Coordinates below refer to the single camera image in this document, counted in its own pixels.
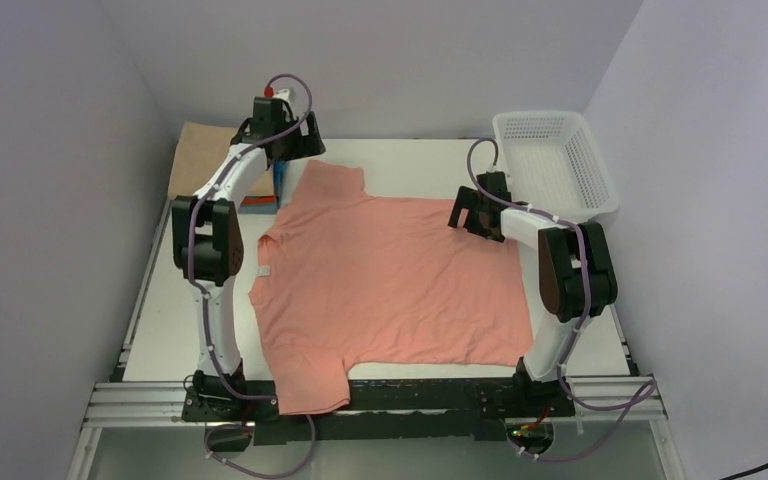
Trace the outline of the pink t shirt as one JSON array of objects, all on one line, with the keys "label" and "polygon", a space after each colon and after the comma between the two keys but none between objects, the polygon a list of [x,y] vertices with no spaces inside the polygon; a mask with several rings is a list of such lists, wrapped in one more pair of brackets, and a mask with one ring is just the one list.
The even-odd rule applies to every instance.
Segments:
[{"label": "pink t shirt", "polygon": [[531,348],[517,246],[449,227],[451,209],[306,164],[259,238],[249,293],[281,414],[347,405],[358,364],[512,366]]}]

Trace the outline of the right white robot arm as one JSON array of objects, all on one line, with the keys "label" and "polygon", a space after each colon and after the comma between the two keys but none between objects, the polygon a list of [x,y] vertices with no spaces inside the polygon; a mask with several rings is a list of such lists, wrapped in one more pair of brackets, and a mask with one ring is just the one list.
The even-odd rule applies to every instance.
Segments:
[{"label": "right white robot arm", "polygon": [[472,175],[459,188],[448,225],[497,242],[517,241],[537,253],[544,318],[517,370],[528,375],[511,388],[517,411],[534,415],[563,378],[579,334],[616,301],[618,283],[604,228],[575,223],[511,200],[500,171]]}]

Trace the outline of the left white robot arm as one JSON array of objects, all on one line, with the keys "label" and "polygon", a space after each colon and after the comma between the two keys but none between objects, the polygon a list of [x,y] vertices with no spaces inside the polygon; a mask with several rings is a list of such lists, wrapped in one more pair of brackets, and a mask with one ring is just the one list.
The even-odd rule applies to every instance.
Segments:
[{"label": "left white robot arm", "polygon": [[277,163],[323,154],[324,143],[310,109],[295,114],[290,92],[267,88],[232,138],[217,170],[191,195],[171,202],[173,261],[189,282],[198,314],[200,352],[195,394],[224,420],[239,417],[250,394],[235,339],[233,289],[245,248],[238,207]]}]

